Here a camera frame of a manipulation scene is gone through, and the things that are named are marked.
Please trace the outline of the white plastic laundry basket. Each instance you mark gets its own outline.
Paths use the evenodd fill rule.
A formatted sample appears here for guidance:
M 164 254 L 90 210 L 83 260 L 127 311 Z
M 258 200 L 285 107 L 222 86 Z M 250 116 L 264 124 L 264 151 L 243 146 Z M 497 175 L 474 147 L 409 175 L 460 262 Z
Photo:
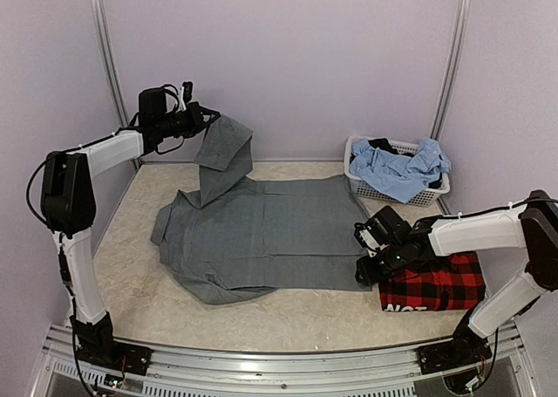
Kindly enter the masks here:
M 355 195 L 421 207 L 450 192 L 451 167 L 430 138 L 412 144 L 351 136 L 344 150 L 344 174 Z

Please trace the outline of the red black plaid shirt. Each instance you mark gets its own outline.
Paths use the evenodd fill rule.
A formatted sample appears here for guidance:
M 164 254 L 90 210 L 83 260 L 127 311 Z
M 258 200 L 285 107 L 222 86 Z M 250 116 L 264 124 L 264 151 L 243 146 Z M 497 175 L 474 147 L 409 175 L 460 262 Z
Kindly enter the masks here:
M 486 295 L 479 259 L 463 252 L 412 264 L 378 284 L 387 312 L 470 310 Z

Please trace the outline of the grey long sleeve shirt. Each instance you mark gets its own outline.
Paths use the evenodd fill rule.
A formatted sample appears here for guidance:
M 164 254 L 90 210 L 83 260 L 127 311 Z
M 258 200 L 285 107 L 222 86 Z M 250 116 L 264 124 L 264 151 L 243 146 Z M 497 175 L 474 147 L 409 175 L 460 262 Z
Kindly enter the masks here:
M 156 218 L 160 262 L 208 305 L 279 289 L 358 291 L 363 255 L 353 225 L 365 209 L 344 175 L 258 181 L 252 131 L 220 117 L 196 155 L 200 186 L 178 191 Z

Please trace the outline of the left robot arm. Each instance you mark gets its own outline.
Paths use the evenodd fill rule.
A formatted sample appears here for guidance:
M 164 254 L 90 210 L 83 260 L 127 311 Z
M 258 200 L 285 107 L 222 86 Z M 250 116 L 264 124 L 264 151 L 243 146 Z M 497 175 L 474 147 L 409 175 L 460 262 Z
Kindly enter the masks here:
M 139 94 L 139 110 L 125 127 L 98 140 L 47 154 L 35 170 L 42 175 L 40 208 L 31 213 L 51 232 L 62 283 L 68 291 L 74 328 L 107 325 L 92 263 L 92 225 L 97 214 L 94 179 L 118 165 L 158 153 L 168 139 L 193 138 L 221 115 L 192 99 L 193 85 L 163 85 Z

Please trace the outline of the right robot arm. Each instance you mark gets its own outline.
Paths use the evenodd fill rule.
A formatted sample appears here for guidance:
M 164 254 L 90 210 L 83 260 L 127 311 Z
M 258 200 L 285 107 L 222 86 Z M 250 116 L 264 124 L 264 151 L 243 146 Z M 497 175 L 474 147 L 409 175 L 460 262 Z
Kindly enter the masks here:
M 368 255 L 356 263 L 355 278 L 366 286 L 393 277 L 418 262 L 461 252 L 525 250 L 527 263 L 466 318 L 465 332 L 446 346 L 446 358 L 465 365 L 480 340 L 543 295 L 557 289 L 557 201 L 534 190 L 520 202 L 476 213 L 428 216 L 408 223 L 385 206 L 354 225 L 354 237 Z

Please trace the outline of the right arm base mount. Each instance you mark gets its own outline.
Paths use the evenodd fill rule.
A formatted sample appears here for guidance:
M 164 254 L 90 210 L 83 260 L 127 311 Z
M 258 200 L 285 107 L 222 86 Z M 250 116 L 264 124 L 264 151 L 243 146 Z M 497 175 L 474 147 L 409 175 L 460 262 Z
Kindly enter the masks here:
M 459 325 L 447 341 L 420 346 L 417 355 L 422 374 L 452 370 L 493 357 L 488 339 L 481 338 L 467 325 Z

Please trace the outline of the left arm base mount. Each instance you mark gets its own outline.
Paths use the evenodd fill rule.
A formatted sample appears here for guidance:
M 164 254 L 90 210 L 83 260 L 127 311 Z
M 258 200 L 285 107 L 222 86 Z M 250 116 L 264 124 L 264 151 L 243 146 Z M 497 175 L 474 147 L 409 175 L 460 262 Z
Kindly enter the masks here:
M 78 341 L 78 360 L 122 373 L 146 375 L 153 350 L 116 340 L 109 313 L 95 324 L 72 317 L 71 325 Z

